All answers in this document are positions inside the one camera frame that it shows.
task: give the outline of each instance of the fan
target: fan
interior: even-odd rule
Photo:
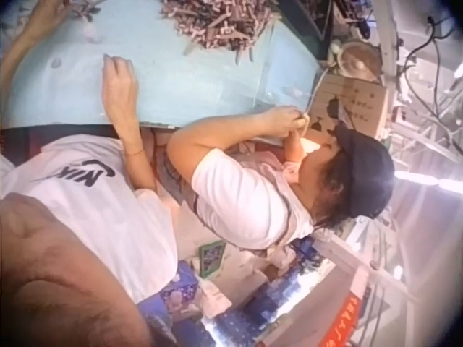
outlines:
[[[339,74],[375,82],[381,76],[382,61],[379,50],[369,43],[354,40],[339,48],[336,57]]]

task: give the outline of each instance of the white t-shirt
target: white t-shirt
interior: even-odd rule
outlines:
[[[280,187],[286,187],[283,194],[297,219],[291,242],[310,234],[313,222],[289,186],[290,173],[285,171],[276,173],[276,179]],[[199,196],[198,215],[219,236],[238,247],[267,249],[286,231],[287,208],[275,186],[221,150],[210,151],[197,166],[192,188]]]
[[[0,160],[0,198],[40,200],[108,267],[135,303],[176,274],[169,209],[148,189],[136,192],[118,140],[76,135],[57,140],[14,168]]]

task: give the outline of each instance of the person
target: person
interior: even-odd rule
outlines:
[[[21,60],[67,17],[61,3],[39,0],[4,56],[3,102]],[[102,60],[120,140],[65,137],[16,168],[0,156],[6,346],[174,346],[136,306],[175,276],[177,247],[140,138],[134,68]]]
[[[264,256],[347,218],[376,218],[394,187],[387,149],[339,124],[306,155],[298,131],[304,125],[301,112],[282,106],[205,118],[176,131],[166,154],[181,177],[182,198],[222,239]],[[286,162],[270,152],[227,154],[256,137],[284,137]]]

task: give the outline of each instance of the cardboard box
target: cardboard box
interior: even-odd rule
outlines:
[[[334,98],[339,99],[356,130],[380,139],[387,119],[387,88],[334,74],[327,74],[315,92],[306,138],[321,143],[329,136],[327,130],[335,127],[336,119],[330,118],[327,108]]]

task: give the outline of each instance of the orange label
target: orange label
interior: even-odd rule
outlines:
[[[331,324],[323,340],[318,344],[318,347],[344,347],[346,345],[350,335],[354,332],[361,303],[362,301],[358,296],[349,292],[336,319]]]

